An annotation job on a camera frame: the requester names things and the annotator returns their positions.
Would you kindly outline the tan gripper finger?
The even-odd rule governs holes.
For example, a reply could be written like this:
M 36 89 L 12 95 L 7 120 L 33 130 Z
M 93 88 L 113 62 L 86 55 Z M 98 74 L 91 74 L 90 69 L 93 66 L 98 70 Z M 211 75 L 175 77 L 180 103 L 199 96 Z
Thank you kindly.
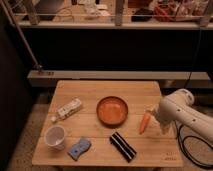
M 170 129 L 169 124 L 161 124 L 160 127 L 161 127 L 161 131 L 162 131 L 163 134 L 166 134 Z

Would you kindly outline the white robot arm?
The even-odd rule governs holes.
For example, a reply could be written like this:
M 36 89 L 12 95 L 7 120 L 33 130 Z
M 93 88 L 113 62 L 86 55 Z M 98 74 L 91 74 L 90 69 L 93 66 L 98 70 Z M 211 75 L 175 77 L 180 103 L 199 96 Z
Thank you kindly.
M 189 90 L 178 89 L 162 97 L 152 114 L 162 126 L 177 120 L 213 143 L 213 117 L 193 109 L 194 101 L 194 95 Z

